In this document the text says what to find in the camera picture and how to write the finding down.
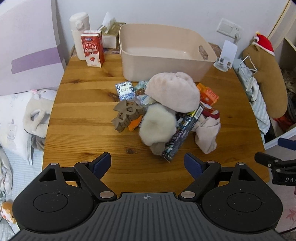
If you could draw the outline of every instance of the wooden table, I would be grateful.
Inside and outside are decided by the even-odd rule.
[[[224,73],[212,67],[202,80],[220,97],[215,105],[222,125],[217,149],[204,154],[191,133],[171,163],[151,153],[138,129],[121,133],[114,130],[110,121],[117,115],[113,111],[118,101],[115,84],[124,80],[120,55],[107,55],[102,68],[87,67],[85,61],[71,58],[54,102],[43,168],[51,162],[67,167],[92,161],[107,151],[112,165],[102,181],[117,195],[166,191],[179,194],[193,181],[183,164],[184,154],[191,152],[203,161],[215,160],[223,166],[245,162],[268,181],[267,168],[254,161],[254,154],[264,151],[260,132],[232,69]]]

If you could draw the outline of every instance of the wall outlet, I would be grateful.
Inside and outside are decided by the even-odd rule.
[[[217,29],[217,32],[229,36],[231,38],[235,38],[236,33],[238,33],[241,36],[242,31],[243,29],[241,26],[224,18],[221,19],[221,22]]]

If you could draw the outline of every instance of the orange and white plush toy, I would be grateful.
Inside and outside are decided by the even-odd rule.
[[[0,214],[2,215],[2,217],[4,219],[7,220],[7,222],[10,222],[10,223],[17,223],[14,216],[13,216],[13,213],[12,213],[12,203],[10,202],[4,202],[1,206],[0,206]]]

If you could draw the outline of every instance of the plastic storage bin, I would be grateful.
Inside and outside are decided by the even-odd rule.
[[[198,33],[158,24],[125,24],[119,31],[123,76],[138,82],[162,72],[184,72],[199,82],[216,61]]]

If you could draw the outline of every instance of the brown plush toy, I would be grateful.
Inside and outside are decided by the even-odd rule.
[[[256,78],[266,103],[266,111],[271,118],[282,117],[288,106],[288,97],[281,70],[274,57],[270,41],[261,34],[256,34],[254,42],[243,51],[243,57],[250,56],[258,71]],[[250,59],[245,60],[246,66],[253,69]]]

